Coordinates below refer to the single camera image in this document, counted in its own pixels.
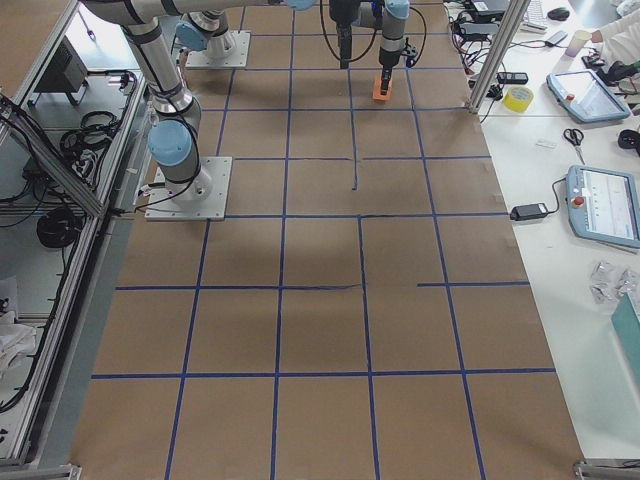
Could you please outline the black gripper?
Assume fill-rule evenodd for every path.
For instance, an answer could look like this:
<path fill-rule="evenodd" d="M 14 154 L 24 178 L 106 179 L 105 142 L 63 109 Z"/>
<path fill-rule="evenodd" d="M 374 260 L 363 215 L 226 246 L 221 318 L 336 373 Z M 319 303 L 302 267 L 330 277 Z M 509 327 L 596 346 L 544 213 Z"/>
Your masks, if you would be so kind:
<path fill-rule="evenodd" d="M 387 95 L 392 81 L 392 71 L 399 63 L 402 50 L 389 51 L 384 48 L 379 49 L 378 60 L 382 66 L 382 73 L 380 77 L 379 93 L 381 95 Z"/>
<path fill-rule="evenodd" d="M 347 69 L 352 55 L 350 26 L 358 18 L 358 0 L 330 0 L 329 15 L 337 29 L 340 68 Z"/>

